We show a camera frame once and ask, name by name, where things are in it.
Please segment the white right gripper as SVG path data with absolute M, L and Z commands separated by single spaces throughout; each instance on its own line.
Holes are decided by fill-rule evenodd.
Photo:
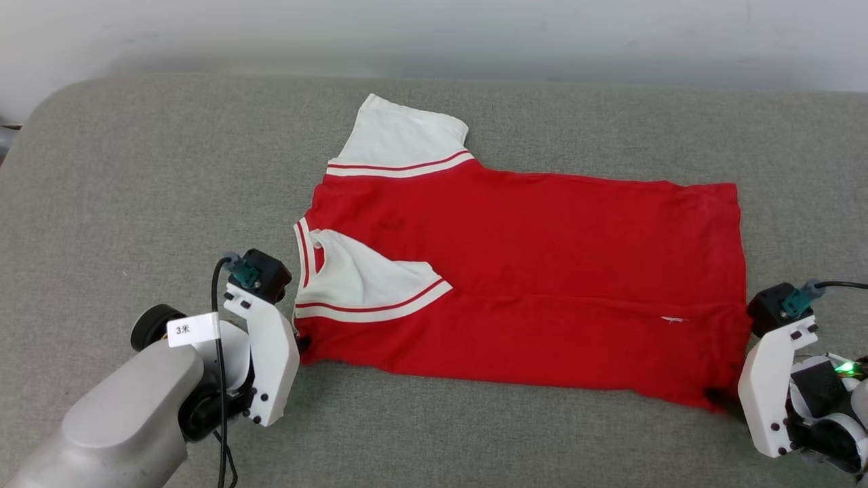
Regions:
M 778 458 L 791 451 L 785 426 L 787 398 L 797 350 L 818 340 L 814 315 L 765 333 L 747 353 L 738 391 L 736 385 L 708 387 L 712 407 L 728 415 L 744 415 L 759 453 Z

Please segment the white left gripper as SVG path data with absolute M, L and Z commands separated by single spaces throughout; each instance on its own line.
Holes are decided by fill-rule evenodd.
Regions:
M 248 416 L 261 426 L 272 426 L 284 415 L 289 392 L 300 367 L 300 353 L 312 343 L 298 335 L 288 318 L 270 302 L 234 284 L 227 284 L 224 308 L 245 323 L 242 331 L 224 319 L 223 347 L 229 391 L 246 394 Z

